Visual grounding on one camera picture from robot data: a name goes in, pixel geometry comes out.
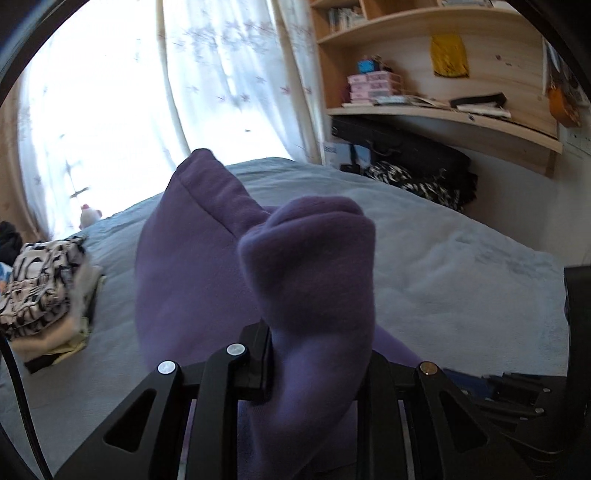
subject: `pink storage drawer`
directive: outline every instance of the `pink storage drawer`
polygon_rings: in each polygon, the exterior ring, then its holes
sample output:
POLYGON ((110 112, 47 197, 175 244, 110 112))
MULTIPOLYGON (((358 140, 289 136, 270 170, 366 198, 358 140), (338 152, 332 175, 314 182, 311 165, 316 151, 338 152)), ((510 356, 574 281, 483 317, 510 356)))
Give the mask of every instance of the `pink storage drawer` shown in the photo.
POLYGON ((376 82, 354 83, 351 85, 351 92, 365 92, 367 90, 401 89, 399 83, 389 80, 378 80, 376 82))
POLYGON ((395 88, 365 90, 364 92, 351 92, 351 100, 361 100, 399 94, 400 90, 395 88))
POLYGON ((347 77, 347 81, 353 85, 354 83, 363 83, 367 82, 368 78, 365 76, 364 73, 360 73, 359 75, 349 75, 347 77))
POLYGON ((400 75, 392 72, 369 72, 365 74, 367 82, 376 82, 377 80, 389 80, 390 82, 402 83, 400 75))

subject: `screw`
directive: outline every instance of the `screw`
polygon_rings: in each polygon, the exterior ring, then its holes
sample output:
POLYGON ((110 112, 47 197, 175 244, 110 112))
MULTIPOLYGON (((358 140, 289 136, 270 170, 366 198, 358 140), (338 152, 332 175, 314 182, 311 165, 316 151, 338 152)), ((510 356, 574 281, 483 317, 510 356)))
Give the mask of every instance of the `screw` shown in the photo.
POLYGON ((241 343, 233 343, 226 348, 226 352, 232 356, 242 355, 246 351, 246 347, 241 343))
POLYGON ((421 365, 419 365, 419 368, 425 375, 435 375, 439 370, 437 365, 435 365, 433 362, 423 362, 421 365))
POLYGON ((162 362, 158 366, 158 371, 163 375, 171 374, 176 369, 177 369, 176 364, 174 362, 171 362, 170 360, 166 360, 165 362, 162 362))

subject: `white curtain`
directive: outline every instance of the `white curtain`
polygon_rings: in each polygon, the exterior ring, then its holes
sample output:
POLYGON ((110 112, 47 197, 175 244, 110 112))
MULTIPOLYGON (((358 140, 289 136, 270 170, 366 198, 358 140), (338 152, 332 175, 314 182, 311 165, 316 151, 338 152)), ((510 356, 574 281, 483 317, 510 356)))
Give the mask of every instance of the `white curtain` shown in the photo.
POLYGON ((224 164, 320 162, 306 0, 90 0, 21 88, 27 200, 49 237, 161 192, 196 148, 224 164))

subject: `curved shelf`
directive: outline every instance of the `curved shelf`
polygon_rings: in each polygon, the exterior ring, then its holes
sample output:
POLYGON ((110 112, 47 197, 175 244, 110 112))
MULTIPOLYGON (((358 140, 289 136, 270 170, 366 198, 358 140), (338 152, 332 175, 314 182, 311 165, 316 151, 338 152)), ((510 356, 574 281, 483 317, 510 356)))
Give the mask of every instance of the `curved shelf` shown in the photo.
POLYGON ((312 8, 346 8, 359 5, 359 0, 314 0, 312 8))
POLYGON ((541 45, 540 33, 519 13, 486 7, 429 7, 406 10, 327 35, 319 45, 358 46, 400 38, 457 33, 507 38, 541 45))
POLYGON ((395 123, 448 145, 501 157, 525 168, 552 175, 560 141, 546 134, 471 113, 420 106, 348 106, 330 108, 329 115, 384 115, 395 123))

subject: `white plush toy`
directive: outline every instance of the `white plush toy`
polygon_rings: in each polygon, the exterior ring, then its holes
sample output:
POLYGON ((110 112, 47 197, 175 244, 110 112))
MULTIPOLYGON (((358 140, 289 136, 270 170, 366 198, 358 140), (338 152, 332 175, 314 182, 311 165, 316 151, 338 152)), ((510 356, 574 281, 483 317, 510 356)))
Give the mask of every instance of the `white plush toy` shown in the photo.
POLYGON ((80 208, 82 210, 80 214, 80 230, 98 222, 103 216, 103 212, 90 208, 87 203, 80 208))

